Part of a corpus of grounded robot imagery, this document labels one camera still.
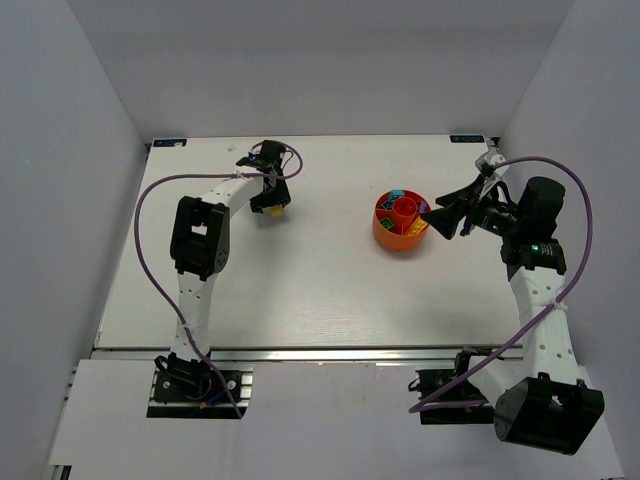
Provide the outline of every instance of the orange bowl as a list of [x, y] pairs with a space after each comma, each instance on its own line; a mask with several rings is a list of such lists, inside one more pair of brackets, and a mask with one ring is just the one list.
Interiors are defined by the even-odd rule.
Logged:
[[[412, 248], [420, 245], [420, 243], [424, 240], [424, 236], [427, 234], [427, 230], [429, 230], [429, 225], [427, 225], [426, 228], [422, 230], [418, 235], [413, 236], [402, 235], [402, 233], [404, 232], [397, 230], [398, 227], [403, 228], [401, 225], [394, 226], [393, 231], [387, 230], [384, 226], [382, 226], [380, 220], [382, 220], [383, 218], [390, 218], [393, 221], [392, 210], [382, 210], [378, 208], [389, 198], [390, 193], [391, 192], [385, 193], [376, 202], [376, 208], [373, 213], [373, 236], [376, 237], [376, 240], [380, 245], [390, 250], [396, 250], [398, 252], [411, 250]], [[429, 202], [427, 202], [422, 196], [418, 195], [417, 193], [410, 190], [405, 190], [404, 196], [410, 198], [418, 205], [420, 204], [420, 202], [425, 202], [427, 204], [427, 211], [431, 210]]]

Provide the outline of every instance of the green toy piece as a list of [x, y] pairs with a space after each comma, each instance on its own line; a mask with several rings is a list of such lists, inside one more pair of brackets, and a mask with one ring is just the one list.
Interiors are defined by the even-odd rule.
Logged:
[[382, 220], [380, 220], [380, 224], [387, 230], [391, 230], [394, 227], [393, 222], [389, 217], [385, 217]]

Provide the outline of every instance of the blue toy piece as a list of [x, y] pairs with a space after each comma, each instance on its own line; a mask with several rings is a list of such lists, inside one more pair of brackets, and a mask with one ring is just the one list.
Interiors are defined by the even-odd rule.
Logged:
[[395, 226], [389, 217], [385, 217], [380, 220], [380, 225], [382, 225], [387, 230], [391, 230]]
[[389, 192], [390, 202], [393, 202], [396, 198], [400, 198], [400, 197], [404, 197], [404, 190], [391, 190], [391, 192]]
[[393, 201], [387, 200], [382, 205], [378, 207], [380, 210], [391, 210], [393, 208]]

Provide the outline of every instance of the colorful toy pieces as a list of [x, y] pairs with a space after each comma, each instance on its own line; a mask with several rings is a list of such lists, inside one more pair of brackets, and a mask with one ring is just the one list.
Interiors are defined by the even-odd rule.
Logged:
[[427, 222], [420, 214], [431, 210], [427, 201], [409, 190], [395, 189], [376, 202], [373, 231], [376, 239], [393, 250], [408, 250], [424, 238]]

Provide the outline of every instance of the black mounting bracket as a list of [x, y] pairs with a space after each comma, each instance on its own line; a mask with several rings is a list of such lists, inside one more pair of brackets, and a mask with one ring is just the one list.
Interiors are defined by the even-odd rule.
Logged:
[[[169, 250], [179, 274], [193, 273], [204, 282], [222, 271], [229, 259], [230, 221], [229, 207], [182, 197]], [[207, 227], [206, 234], [193, 231], [193, 227], [203, 225]]]
[[[410, 391], [426, 398], [456, 377], [455, 369], [418, 370], [418, 379], [409, 385]], [[476, 387], [462, 382], [442, 394], [436, 402], [486, 400]], [[442, 408], [420, 412], [421, 425], [489, 425], [493, 423], [493, 408], [489, 405], [477, 408]]]
[[[220, 379], [204, 362], [197, 360], [188, 362], [177, 358], [176, 354], [172, 353], [169, 357], [157, 357], [155, 364], [157, 370], [152, 399], [164, 405], [149, 406], [147, 417], [237, 418], [231, 406], [213, 408], [215, 404], [227, 404], [229, 400]], [[222, 370], [221, 373], [231, 391], [231, 396], [239, 402], [242, 372]], [[215, 399], [215, 404], [201, 407], [200, 404], [209, 399]]]

